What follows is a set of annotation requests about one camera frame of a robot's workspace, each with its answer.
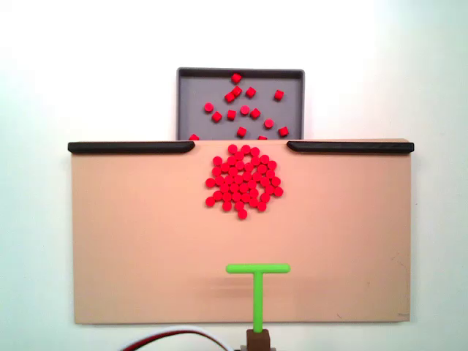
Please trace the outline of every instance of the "wooden board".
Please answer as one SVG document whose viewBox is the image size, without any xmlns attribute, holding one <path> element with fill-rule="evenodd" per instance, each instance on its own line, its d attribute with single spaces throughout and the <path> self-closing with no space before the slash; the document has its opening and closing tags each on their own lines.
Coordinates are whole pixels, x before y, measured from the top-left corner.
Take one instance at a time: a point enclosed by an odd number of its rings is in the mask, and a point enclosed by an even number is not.
<svg viewBox="0 0 468 351">
<path fill-rule="evenodd" d="M 278 162 L 284 196 L 241 221 L 205 207 L 212 159 L 230 143 L 72 155 L 77 323 L 250 322 L 252 277 L 229 263 L 291 265 L 265 277 L 266 322 L 410 318 L 409 154 L 250 140 Z"/>
</svg>

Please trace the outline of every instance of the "green t-shaped pusher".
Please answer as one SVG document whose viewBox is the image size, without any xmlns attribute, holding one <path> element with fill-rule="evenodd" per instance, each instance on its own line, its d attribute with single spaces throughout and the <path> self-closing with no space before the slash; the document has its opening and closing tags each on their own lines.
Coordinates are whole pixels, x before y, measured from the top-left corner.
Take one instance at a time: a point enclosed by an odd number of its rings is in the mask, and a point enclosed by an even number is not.
<svg viewBox="0 0 468 351">
<path fill-rule="evenodd" d="M 254 275 L 254 333 L 263 330 L 263 274 L 288 273 L 290 265 L 227 265 L 228 273 L 250 273 Z"/>
</svg>

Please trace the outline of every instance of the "white background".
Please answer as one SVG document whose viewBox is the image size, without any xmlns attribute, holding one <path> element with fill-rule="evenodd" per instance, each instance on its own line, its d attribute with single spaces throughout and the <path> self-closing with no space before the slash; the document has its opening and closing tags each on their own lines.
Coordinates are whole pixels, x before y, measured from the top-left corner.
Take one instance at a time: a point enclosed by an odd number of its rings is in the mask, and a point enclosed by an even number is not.
<svg viewBox="0 0 468 351">
<path fill-rule="evenodd" d="M 273 346 L 468 350 L 468 2 L 443 0 L 0 0 L 0 350 L 157 328 L 73 322 L 67 143 L 174 139 L 180 66 L 301 68 L 306 138 L 415 143 L 411 322 L 268 325 Z M 245 343 L 248 325 L 206 327 Z"/>
</svg>

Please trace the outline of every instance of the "pile of red cubes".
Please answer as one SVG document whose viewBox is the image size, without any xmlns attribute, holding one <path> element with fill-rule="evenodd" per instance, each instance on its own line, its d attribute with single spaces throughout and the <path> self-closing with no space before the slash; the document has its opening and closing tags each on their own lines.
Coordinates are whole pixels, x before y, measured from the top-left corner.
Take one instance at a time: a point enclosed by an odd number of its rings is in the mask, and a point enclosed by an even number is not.
<svg viewBox="0 0 468 351">
<path fill-rule="evenodd" d="M 238 149 L 232 144 L 227 151 L 230 156 L 226 160 L 220 156 L 213 158 L 213 177 L 208 178 L 205 185 L 218 189 L 206 199 L 208 207 L 219 201 L 224 211 L 234 208 L 238 217 L 245 219 L 247 208 L 263 212 L 272 196 L 283 195 L 279 186 L 281 179 L 275 173 L 277 164 L 268 155 L 261 155 L 259 148 L 248 145 Z"/>
</svg>

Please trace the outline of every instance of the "red wire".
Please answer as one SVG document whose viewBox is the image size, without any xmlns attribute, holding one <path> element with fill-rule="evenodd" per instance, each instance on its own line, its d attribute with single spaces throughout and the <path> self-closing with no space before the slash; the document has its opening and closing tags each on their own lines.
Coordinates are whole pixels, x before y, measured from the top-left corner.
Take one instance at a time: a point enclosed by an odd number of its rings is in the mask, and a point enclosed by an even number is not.
<svg viewBox="0 0 468 351">
<path fill-rule="evenodd" d="M 206 335 L 204 333 L 201 333 L 199 331 L 189 331 L 189 330 L 181 329 L 179 331 L 168 331 L 167 333 L 154 334 L 152 336 L 149 336 L 147 338 L 144 338 L 144 339 L 141 339 L 141 340 L 138 340 L 138 341 L 134 342 L 130 346 L 125 347 L 122 351 L 135 351 L 135 350 L 138 350 L 139 348 L 149 344 L 150 342 L 165 338 L 166 336 L 172 336 L 172 335 L 177 335 L 177 334 L 185 334 L 185 333 L 193 333 L 193 334 L 198 334 L 198 335 L 204 336 L 204 337 L 210 339 L 211 341 L 216 342 L 220 347 L 223 348 L 223 350 L 226 350 L 217 340 L 211 338 L 210 336 L 208 336 L 208 335 Z"/>
</svg>

